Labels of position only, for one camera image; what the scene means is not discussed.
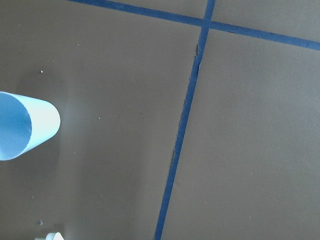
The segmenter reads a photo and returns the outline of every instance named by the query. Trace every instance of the blue line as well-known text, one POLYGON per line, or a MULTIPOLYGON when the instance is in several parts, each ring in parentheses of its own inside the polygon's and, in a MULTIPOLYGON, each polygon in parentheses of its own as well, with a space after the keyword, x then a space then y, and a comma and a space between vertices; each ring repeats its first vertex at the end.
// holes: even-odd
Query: blue line
POLYGON ((69 0, 71 2, 82 3, 82 4, 89 4, 93 6, 103 7, 107 9, 118 10, 122 12, 138 14, 158 19, 169 20, 173 22, 178 22, 182 24, 189 24, 194 26, 201 27, 203 20, 200 18, 192 17, 192 16, 185 16, 176 13, 154 10, 150 8, 140 7, 140 6, 133 6, 129 4, 108 1, 108 0, 69 0))
POLYGON ((181 119, 179 123, 178 133, 175 140, 173 160, 169 169, 168 177, 166 180, 166 186, 161 203, 161 209, 158 217, 158 222, 155 229, 154 239, 160 240, 165 225, 166 215, 168 211, 169 201, 171 197, 172 188, 174 186, 175 176, 178 168, 179 157, 182 149, 182 144, 185 137, 186 127, 188 123, 189 113, 191 109, 192 100, 196 89, 197 79, 200 64, 204 54, 204 49, 207 41, 207 36, 210 28, 211 17, 215 7, 215 0, 208 0, 205 14, 203 18, 203 24, 198 40, 198 54, 194 58, 189 84, 185 96, 185 102, 182 109, 181 119))
POLYGON ((255 30, 243 26, 235 26, 226 23, 212 21, 210 28, 214 30, 245 35, 258 39, 265 39, 283 44, 299 46, 307 49, 320 50, 320 42, 305 40, 293 36, 285 36, 267 31, 255 30))

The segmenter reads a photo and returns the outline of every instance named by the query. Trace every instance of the white cap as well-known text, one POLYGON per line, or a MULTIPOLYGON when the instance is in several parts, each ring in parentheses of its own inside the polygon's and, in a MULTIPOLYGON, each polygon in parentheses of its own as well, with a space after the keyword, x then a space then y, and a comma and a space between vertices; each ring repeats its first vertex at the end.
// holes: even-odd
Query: white cap
POLYGON ((60 232, 51 232, 46 238, 36 237, 34 240, 64 240, 64 238, 61 236, 60 232))

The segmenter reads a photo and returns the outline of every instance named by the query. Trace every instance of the white object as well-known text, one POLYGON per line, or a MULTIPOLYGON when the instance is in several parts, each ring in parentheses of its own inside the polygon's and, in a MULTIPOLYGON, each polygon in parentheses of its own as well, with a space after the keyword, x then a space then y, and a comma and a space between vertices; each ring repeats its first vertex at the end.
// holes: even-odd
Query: white object
POLYGON ((45 238, 36 237, 34 240, 64 240, 61 236, 60 232, 57 233, 49 233, 45 238))
POLYGON ((14 159, 52 138, 60 115, 49 102, 0 91, 0 160, 14 159))

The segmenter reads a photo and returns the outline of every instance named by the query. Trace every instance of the floor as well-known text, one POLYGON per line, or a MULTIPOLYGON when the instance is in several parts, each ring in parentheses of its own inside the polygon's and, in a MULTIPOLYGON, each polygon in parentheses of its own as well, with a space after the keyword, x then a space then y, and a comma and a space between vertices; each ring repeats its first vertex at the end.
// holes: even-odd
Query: floor
POLYGON ((0 91, 61 127, 0 162, 1 237, 319 239, 319 12, 2 0, 0 91))

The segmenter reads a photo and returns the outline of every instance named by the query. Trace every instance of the cup opening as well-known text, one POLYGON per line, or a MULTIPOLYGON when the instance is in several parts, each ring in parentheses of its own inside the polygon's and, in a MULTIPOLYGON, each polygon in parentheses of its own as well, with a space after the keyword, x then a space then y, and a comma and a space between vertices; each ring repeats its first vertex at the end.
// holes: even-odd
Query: cup opening
POLYGON ((0 160, 20 155, 31 133, 31 119, 25 106, 9 93, 0 92, 0 160))

